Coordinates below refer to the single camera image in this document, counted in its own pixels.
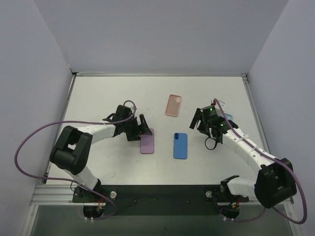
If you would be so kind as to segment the light blue phone case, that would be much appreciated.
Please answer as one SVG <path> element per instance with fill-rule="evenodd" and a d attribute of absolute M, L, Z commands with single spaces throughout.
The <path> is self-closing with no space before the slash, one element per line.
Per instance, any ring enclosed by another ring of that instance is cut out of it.
<path fill-rule="evenodd" d="M 225 114 L 228 120 L 233 120 L 233 116 L 230 114 Z"/>

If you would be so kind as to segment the pink phone case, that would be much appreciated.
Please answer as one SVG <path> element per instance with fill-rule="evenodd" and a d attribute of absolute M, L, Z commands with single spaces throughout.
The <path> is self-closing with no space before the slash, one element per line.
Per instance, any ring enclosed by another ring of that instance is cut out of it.
<path fill-rule="evenodd" d="M 181 96 L 171 94 L 168 98 L 165 115 L 170 117 L 177 117 L 179 115 L 181 102 Z"/>

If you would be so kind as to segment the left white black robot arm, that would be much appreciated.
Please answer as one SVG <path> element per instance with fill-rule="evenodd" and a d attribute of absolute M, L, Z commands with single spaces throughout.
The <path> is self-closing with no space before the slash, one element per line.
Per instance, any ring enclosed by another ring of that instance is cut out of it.
<path fill-rule="evenodd" d="M 89 202 L 96 202 L 101 196 L 101 190 L 96 187 L 100 185 L 100 180 L 87 167 L 91 146 L 122 133 L 126 134 L 129 142 L 139 141 L 142 135 L 153 135 L 144 115 L 139 115 L 138 123 L 135 111 L 135 107 L 119 105 L 116 112 L 104 118 L 100 124 L 79 128 L 68 125 L 61 131 L 51 151 L 50 162 L 86 187 L 83 196 Z"/>

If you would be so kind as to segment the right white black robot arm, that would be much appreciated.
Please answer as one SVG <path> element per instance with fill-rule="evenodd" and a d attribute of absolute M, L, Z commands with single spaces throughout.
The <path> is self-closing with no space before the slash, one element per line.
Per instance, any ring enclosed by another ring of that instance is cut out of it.
<path fill-rule="evenodd" d="M 221 181 L 221 192 L 227 198 L 243 196 L 257 199 L 265 208 L 272 208 L 294 196 L 297 187 L 290 172 L 292 164 L 279 160 L 259 148 L 230 119 L 217 114 L 214 105 L 198 108 L 189 126 L 208 138 L 233 150 L 256 174 L 256 179 L 231 176 Z"/>

